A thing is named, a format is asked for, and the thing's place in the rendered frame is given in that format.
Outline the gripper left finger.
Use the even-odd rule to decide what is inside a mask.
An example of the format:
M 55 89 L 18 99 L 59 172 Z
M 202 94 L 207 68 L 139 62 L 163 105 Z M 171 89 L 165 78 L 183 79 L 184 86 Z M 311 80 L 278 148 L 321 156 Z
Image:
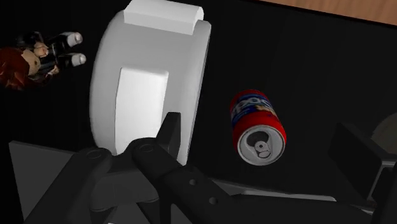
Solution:
M 182 166 L 165 147 L 178 148 L 181 115 L 167 114 L 157 137 L 132 141 L 118 156 L 104 148 L 88 148 L 75 153 L 41 197 L 24 224 L 108 224 L 120 202 L 96 208 L 99 181 L 127 175 L 115 171 L 134 167 L 155 188 L 159 198 L 149 199 L 147 217 L 151 224 L 171 224 L 171 206 L 192 224 L 240 224 L 246 210 L 235 198 L 205 177 L 194 166 Z

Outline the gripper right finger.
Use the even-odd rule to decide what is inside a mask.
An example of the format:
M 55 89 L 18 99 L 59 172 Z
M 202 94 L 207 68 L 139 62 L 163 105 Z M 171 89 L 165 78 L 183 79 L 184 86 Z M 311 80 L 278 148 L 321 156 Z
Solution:
M 350 123 L 336 124 L 328 154 L 360 196 L 376 205 L 371 224 L 397 224 L 397 155 Z

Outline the beige round object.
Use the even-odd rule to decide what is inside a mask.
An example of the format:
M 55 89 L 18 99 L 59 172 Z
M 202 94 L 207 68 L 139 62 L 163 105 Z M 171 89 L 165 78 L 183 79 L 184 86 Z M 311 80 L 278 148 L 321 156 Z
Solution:
M 397 113 L 380 122 L 371 139 L 388 153 L 397 155 Z

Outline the white round disc-shaped object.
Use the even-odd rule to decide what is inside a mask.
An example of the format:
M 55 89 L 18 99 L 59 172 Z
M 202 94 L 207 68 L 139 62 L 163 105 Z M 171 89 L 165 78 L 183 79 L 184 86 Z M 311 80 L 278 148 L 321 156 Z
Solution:
M 211 25 L 200 6 L 130 0 L 104 32 L 90 84 L 97 146 L 119 155 L 155 137 L 169 112 L 181 115 L 180 164 L 188 160 Z

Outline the red soda can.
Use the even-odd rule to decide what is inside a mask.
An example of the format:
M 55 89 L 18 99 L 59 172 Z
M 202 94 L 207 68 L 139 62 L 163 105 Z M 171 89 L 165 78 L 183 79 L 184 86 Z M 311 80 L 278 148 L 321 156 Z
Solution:
M 268 97 L 243 90 L 230 103 L 233 147 L 245 162 L 265 166 L 277 161 L 286 146 L 286 132 Z

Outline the red-haired doll figure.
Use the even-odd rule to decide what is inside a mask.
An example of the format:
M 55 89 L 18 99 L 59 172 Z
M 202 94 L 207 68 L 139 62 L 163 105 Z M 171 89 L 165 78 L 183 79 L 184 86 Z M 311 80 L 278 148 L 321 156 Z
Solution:
M 20 35 L 15 46 L 0 48 L 0 84 L 14 90 L 46 85 L 61 71 L 87 61 L 84 54 L 71 52 L 82 42 L 79 32 L 63 32 L 49 39 L 37 31 Z

